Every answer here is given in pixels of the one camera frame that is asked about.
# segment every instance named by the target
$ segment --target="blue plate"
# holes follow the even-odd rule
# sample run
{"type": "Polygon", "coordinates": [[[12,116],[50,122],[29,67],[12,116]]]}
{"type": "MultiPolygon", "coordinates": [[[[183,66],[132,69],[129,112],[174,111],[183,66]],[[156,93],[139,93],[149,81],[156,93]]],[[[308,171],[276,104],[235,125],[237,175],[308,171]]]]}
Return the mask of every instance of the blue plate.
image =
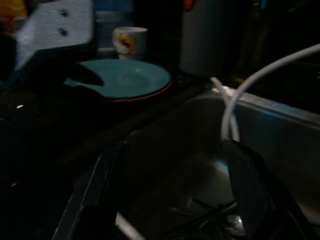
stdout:
{"type": "Polygon", "coordinates": [[[166,70],[143,61],[101,59],[81,64],[98,74],[104,85],[84,84],[71,79],[67,79],[64,84],[71,87],[83,86],[108,98],[145,96],[164,88],[170,81],[170,75],[166,70]]]}

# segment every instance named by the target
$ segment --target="kitchen sink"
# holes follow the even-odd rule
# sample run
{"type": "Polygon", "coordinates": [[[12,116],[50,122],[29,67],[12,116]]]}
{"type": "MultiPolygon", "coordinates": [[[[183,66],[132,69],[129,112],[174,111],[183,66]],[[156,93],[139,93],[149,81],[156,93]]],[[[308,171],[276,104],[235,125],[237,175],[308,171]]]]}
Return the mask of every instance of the kitchen sink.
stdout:
{"type": "MultiPolygon", "coordinates": [[[[213,89],[129,135],[120,212],[148,239],[234,201],[220,139],[224,109],[213,89]]],[[[320,115],[245,93],[236,117],[241,141],[319,224],[320,115]]]]}

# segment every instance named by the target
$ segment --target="stainless steel sink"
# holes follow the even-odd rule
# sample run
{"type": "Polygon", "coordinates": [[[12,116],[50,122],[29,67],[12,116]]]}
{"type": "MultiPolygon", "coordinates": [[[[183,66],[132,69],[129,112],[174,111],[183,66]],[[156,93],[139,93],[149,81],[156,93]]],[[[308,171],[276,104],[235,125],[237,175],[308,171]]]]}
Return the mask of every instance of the stainless steel sink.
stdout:
{"type": "MultiPolygon", "coordinates": [[[[220,140],[224,109],[220,94],[208,91],[129,136],[120,211],[147,238],[190,220],[172,208],[199,214],[234,200],[220,140]]],[[[236,116],[241,141],[319,223],[320,116],[250,94],[236,116]]]]}

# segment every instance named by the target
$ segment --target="white mug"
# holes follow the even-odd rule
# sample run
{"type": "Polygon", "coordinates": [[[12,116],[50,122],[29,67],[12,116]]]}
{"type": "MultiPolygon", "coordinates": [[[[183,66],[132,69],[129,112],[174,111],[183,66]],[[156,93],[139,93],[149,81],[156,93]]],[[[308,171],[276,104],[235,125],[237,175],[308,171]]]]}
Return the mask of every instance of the white mug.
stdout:
{"type": "Polygon", "coordinates": [[[112,41],[120,59],[142,60],[146,54],[148,29],[121,26],[113,31],[112,41]]]}

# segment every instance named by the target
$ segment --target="white cable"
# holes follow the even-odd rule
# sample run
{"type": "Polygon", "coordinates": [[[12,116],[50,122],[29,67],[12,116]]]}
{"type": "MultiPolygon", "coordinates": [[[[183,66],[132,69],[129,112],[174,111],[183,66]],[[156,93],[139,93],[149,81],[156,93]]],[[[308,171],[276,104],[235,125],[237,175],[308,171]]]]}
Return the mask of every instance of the white cable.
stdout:
{"type": "Polygon", "coordinates": [[[221,138],[222,141],[224,139],[227,139],[229,136],[229,124],[231,117],[233,115],[233,111],[236,107],[237,100],[240,98],[240,96],[256,81],[264,77],[265,75],[271,73],[274,70],[277,70],[281,67],[283,67],[286,64],[289,64],[291,62],[294,62],[296,60],[299,60],[301,58],[307,57],[309,55],[312,55],[314,53],[320,52],[320,44],[308,47],[306,49],[303,49],[301,51],[295,52],[291,55],[285,56],[268,66],[265,66],[264,68],[260,69],[256,73],[252,74],[249,78],[247,78],[235,91],[235,96],[229,101],[229,104],[226,106],[226,109],[224,110],[224,114],[222,117],[222,124],[221,124],[221,138]]]}
{"type": "MultiPolygon", "coordinates": [[[[213,82],[213,84],[216,86],[216,88],[221,93],[225,107],[227,107],[230,100],[229,100],[229,97],[228,97],[223,85],[216,77],[212,77],[212,78],[210,78],[210,80],[211,80],[211,82],[213,82]]],[[[238,130],[237,119],[234,114],[232,114],[232,116],[231,116],[230,127],[231,127],[232,139],[240,142],[240,135],[239,135],[239,130],[238,130]]]]}

